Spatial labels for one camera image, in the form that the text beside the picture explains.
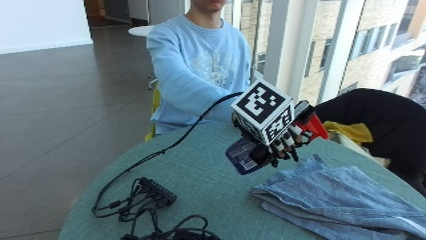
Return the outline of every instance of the white table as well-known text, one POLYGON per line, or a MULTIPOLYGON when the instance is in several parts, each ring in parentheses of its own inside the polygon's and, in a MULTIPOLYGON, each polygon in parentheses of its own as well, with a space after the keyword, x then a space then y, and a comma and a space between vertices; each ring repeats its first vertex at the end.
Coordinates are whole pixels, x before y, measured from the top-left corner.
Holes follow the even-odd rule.
POLYGON ((140 37, 147 37, 151 30, 155 28, 154 25, 151 26, 142 26, 142 27, 135 27, 130 29, 130 33, 135 36, 140 36, 140 37))

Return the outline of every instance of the white wall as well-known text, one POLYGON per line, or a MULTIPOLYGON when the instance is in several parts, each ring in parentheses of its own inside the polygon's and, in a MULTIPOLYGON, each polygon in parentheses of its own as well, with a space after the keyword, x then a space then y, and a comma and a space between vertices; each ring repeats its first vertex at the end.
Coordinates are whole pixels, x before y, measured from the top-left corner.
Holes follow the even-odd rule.
POLYGON ((148 21, 147 0, 128 0, 131 18, 148 21))
POLYGON ((166 22, 168 19, 184 14, 188 9, 186 0, 151 0, 150 18, 151 25, 166 22))
POLYGON ((83 0, 0 0, 0 54, 92 43, 83 0))

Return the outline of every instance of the yellow cloth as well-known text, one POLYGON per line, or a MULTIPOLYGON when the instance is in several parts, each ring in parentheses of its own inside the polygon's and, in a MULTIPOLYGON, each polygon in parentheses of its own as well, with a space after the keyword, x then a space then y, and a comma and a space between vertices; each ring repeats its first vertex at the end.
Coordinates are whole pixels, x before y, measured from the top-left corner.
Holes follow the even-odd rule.
POLYGON ((344 125, 327 121, 323 125, 328 132, 344 134, 359 146, 361 146, 361 143, 373 142, 372 132, 364 123, 344 125))

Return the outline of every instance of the table surface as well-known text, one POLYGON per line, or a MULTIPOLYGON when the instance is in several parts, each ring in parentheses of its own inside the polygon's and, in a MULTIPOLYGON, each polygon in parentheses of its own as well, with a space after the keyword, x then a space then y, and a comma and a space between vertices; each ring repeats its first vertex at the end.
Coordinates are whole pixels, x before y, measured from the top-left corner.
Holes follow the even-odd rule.
MULTIPOLYGON (((100 189, 107 182, 148 154, 167 148, 182 137, 187 129, 159 136, 132 148, 102 172, 87 188, 64 224, 60 239, 120 239, 131 232, 131 223, 118 221, 118 216, 98 219, 91 209, 100 189)), ((208 218, 208 230, 223 239, 323 239, 321 236, 293 225, 267 212, 261 200, 251 195, 253 186, 264 183, 277 171, 295 168, 304 159, 319 154, 331 167, 359 166, 384 187, 403 199, 426 210, 426 199, 421 194, 375 161, 347 149, 337 143, 317 139, 308 147, 299 149, 300 163, 280 161, 279 168, 264 167, 242 176, 226 156, 230 145, 240 138, 239 130, 227 124, 204 124, 195 128, 184 142, 166 155, 139 166, 112 186, 103 203, 124 199, 136 178, 158 181, 176 195, 172 206, 159 210, 159 224, 171 230, 190 215, 202 214, 208 218)), ((200 220, 190 222, 202 227, 200 220)), ((138 236, 152 231, 148 217, 138 222, 138 236)))
POLYGON ((147 37, 151 30, 155 28, 154 25, 151 26, 142 26, 142 27, 135 27, 130 29, 130 33, 135 36, 140 36, 140 37, 147 37))

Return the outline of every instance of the black wire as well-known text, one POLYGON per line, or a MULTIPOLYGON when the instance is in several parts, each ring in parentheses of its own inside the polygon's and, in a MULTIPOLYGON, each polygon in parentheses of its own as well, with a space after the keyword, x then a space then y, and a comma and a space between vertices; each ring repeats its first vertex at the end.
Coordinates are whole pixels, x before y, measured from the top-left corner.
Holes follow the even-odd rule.
MULTIPOLYGON (((128 202, 128 205, 131 205, 135 197, 139 195, 139 192, 138 192, 139 189, 135 188, 138 181, 140 181, 140 178, 135 179, 135 181, 134 181, 132 190, 131 190, 131 196, 127 199, 118 201, 116 207, 119 207, 126 202, 128 202)), ((116 207, 111 207, 111 205, 107 205, 106 207, 96 208, 96 210, 106 210, 108 208, 116 208, 116 207)))
POLYGON ((136 196, 140 194, 139 190, 140 190, 140 185, 136 185, 138 182, 142 181, 142 178, 136 178, 135 181, 134 181, 134 184, 132 184, 132 190, 131 190, 131 199, 128 201, 128 204, 127 204, 127 208, 128 208, 128 211, 126 212, 120 212, 120 216, 119 216, 119 221, 124 221, 127 219, 127 217, 132 214, 131 213, 131 208, 136 205, 139 205, 146 199, 143 199, 142 201, 139 201, 134 206, 132 206, 132 203, 134 203, 134 200, 136 198, 136 196))
POLYGON ((200 214, 194 214, 191 216, 188 216, 184 220, 182 220, 179 222, 179 224, 174 227, 172 230, 163 232, 162 229, 159 228, 159 222, 158 222, 158 214, 156 214, 156 209, 151 209, 151 208, 146 208, 140 211, 138 217, 135 218, 134 224, 132 224, 132 230, 131 230, 131 234, 135 234, 135 229, 136 229, 136 220, 138 218, 146 213, 150 212, 151 217, 152 217, 152 223, 155 226, 155 232, 147 236, 143 236, 142 238, 139 238, 140 240, 152 240, 152 239, 158 239, 158 240, 168 240, 175 233, 180 232, 180 231, 194 231, 194 232, 202 232, 203 234, 203 238, 206 239, 206 234, 210 234, 212 237, 220 239, 220 237, 210 230, 207 230, 208 227, 208 220, 207 218, 200 215, 200 214), (199 218, 204 221, 204 226, 203 228, 182 228, 183 224, 187 223, 190 220, 199 218))
POLYGON ((107 218, 107 217, 111 217, 111 216, 116 215, 118 213, 120 213, 120 217, 119 217, 119 219, 120 219, 120 218, 122 218, 122 215, 124 215, 124 217, 126 217, 126 216, 127 216, 127 212, 131 211, 131 209, 132 209, 135 206, 138 206, 139 204, 142 204, 147 199, 148 199, 148 198, 144 197, 139 202, 134 203, 132 205, 126 206, 126 208, 128 208, 128 210, 124 211, 124 212, 123 212, 123 210, 122 210, 122 208, 120 208, 118 211, 115 211, 115 212, 112 212, 112 213, 108 213, 108 214, 104 214, 104 215, 99 215, 99 214, 98 214, 96 217, 98 217, 98 218, 107 218))
MULTIPOLYGON (((144 209, 154 201, 155 201, 155 200, 151 199, 148 202, 144 203, 143 206, 140 206, 139 209, 144 209)), ((119 221, 120 221, 120 222, 131 222, 131 221, 134 221, 134 220, 138 218, 138 213, 139 213, 139 211, 140 211, 140 210, 138 210, 136 213, 127 212, 127 214, 120 215, 119 221)))
POLYGON ((106 215, 99 215, 98 214, 98 205, 100 203, 100 200, 107 192, 107 190, 110 189, 111 185, 115 183, 115 181, 127 173, 130 173, 132 171, 132 169, 135 169, 138 166, 140 166, 143 163, 146 163, 147 161, 150 161, 151 159, 154 159, 155 157, 158 157, 162 154, 166 154, 166 152, 172 149, 174 147, 176 147, 187 138, 187 136, 190 135, 190 133, 192 132, 192 130, 195 129, 195 127, 198 126, 198 124, 200 123, 200 121, 203 120, 203 118, 206 117, 206 115, 210 113, 210 111, 212 110, 214 107, 216 107, 216 105, 219 105, 220 103, 223 103, 224 101, 227 101, 228 99, 242 95, 243 92, 238 92, 234 94, 227 95, 226 97, 223 97, 222 99, 219 99, 214 105, 208 108, 208 110, 202 114, 199 120, 196 121, 196 123, 191 126, 190 130, 187 131, 187 133, 183 135, 183 137, 166 149, 150 154, 147 157, 144 157, 140 161, 138 161, 134 165, 131 165, 131 167, 128 167, 108 183, 107 185, 103 187, 103 189, 100 190, 100 193, 98 195, 96 201, 95 201, 95 206, 92 208, 92 214, 95 215, 95 217, 98 218, 103 218, 107 216, 112 216, 114 214, 107 214, 106 215))

